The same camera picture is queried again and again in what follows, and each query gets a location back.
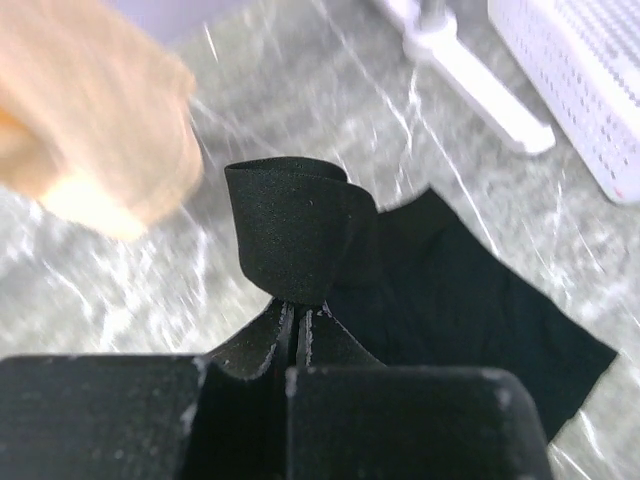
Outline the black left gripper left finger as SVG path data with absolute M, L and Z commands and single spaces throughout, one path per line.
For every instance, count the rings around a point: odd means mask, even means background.
M 293 306 L 205 354 L 1 363 L 5 479 L 281 479 Z

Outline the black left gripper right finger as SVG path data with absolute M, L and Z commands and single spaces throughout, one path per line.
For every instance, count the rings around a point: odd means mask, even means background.
M 312 364 L 314 312 L 287 312 L 286 478 L 551 478 L 537 410 L 511 373 Z

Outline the black underwear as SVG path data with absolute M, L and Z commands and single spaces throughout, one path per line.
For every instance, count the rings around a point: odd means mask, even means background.
M 244 276 L 276 299 L 327 306 L 387 365 L 508 371 L 554 437 L 616 359 L 433 190 L 379 211 L 321 160 L 259 159 L 224 174 Z

